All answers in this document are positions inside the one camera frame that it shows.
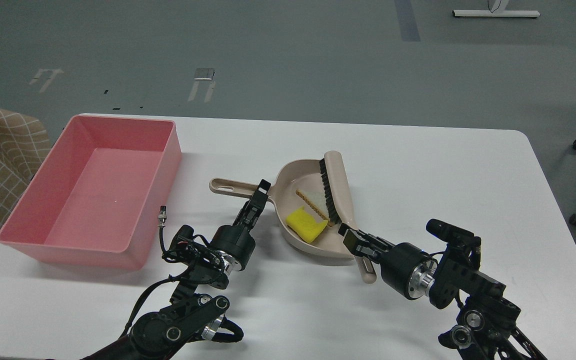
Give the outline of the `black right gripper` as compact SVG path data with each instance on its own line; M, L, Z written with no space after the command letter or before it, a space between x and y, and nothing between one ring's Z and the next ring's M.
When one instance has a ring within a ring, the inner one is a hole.
M352 228L339 227L343 245L354 256L369 259L381 267L382 280L407 300L428 296L435 282L438 262L429 253L411 243L395 246L377 235Z

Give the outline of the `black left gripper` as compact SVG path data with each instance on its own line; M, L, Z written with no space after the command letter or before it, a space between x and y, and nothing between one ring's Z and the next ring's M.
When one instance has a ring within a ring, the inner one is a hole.
M256 246L250 232L262 215L268 201L271 183L262 179L252 196L235 217L233 225L217 228L211 239L211 249L231 256L238 264L237 271L244 271Z

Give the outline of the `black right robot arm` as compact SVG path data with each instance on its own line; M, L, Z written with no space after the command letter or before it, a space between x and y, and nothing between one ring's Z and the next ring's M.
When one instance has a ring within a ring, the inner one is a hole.
M521 309L504 297L505 285L480 271L482 239L439 219L430 219L425 228L446 244L439 259L411 243L392 244L346 223L338 232L352 255L377 264L382 280L407 300L426 296L438 309L457 303L455 325L438 341L463 360L544 360L519 330Z

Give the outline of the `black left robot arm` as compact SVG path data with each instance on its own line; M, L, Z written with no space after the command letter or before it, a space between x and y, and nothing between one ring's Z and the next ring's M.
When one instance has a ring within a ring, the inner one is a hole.
M166 246L166 207L160 208L161 257L169 264L184 264L186 269L149 285L135 302L118 339L91 354L90 360L169 360L188 343L243 339L242 328L226 317L230 300L197 290L201 286L224 290L231 273L244 271L249 264L256 247L251 231L265 209L271 184L263 179L251 189L233 223L218 227L211 240L185 224ZM169 283L176 283L169 305L140 316L138 312L153 291Z

